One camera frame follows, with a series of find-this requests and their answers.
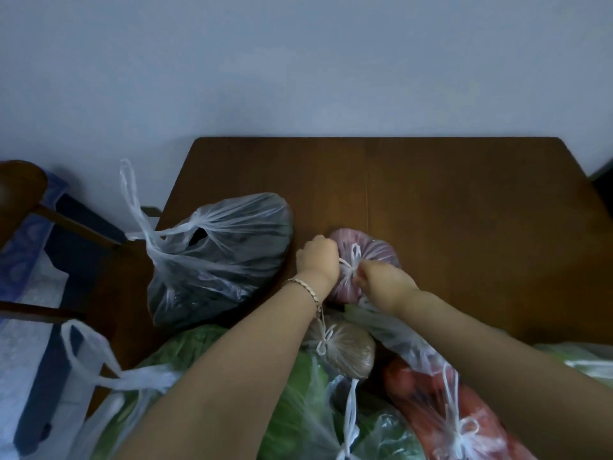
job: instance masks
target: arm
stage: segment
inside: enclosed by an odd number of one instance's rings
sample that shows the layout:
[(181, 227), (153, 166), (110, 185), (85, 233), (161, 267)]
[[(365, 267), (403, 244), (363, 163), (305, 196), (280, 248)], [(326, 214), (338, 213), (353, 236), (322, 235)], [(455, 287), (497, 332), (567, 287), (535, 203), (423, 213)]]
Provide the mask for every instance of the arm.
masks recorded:
[[(336, 243), (318, 235), (296, 277), (320, 300), (339, 274)], [(223, 335), (145, 415), (117, 459), (254, 459), (316, 304), (288, 283)]]
[(537, 458), (613, 458), (611, 389), (420, 291), (391, 265), (363, 261), (356, 282), (439, 351)]

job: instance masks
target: wooden table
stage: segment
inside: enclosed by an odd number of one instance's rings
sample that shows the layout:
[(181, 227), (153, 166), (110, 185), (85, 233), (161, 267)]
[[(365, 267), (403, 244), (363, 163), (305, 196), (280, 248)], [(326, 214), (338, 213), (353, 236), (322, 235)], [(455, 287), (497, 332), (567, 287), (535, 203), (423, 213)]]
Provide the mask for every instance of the wooden table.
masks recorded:
[(521, 340), (613, 343), (613, 222), (557, 138), (199, 138), (158, 229), (258, 192), (292, 207), (291, 259), (360, 229), (422, 289)]

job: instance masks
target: bracelet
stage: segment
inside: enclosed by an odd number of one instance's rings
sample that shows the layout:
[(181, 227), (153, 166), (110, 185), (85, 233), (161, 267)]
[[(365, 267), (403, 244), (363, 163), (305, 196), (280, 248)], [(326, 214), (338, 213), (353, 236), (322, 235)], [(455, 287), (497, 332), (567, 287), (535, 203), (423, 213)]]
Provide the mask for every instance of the bracelet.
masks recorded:
[(311, 294), (311, 297), (313, 297), (313, 300), (315, 301), (315, 305), (317, 306), (316, 317), (318, 319), (322, 319), (324, 316), (324, 311), (321, 308), (321, 303), (319, 302), (319, 298), (317, 294), (313, 291), (313, 289), (311, 289), (311, 286), (305, 283), (302, 279), (298, 279), (298, 278), (289, 278), (283, 283), (283, 285), (286, 285), (287, 283), (290, 283), (290, 282), (295, 282), (296, 284), (300, 284), (302, 287), (306, 289), (306, 291), (309, 294)]

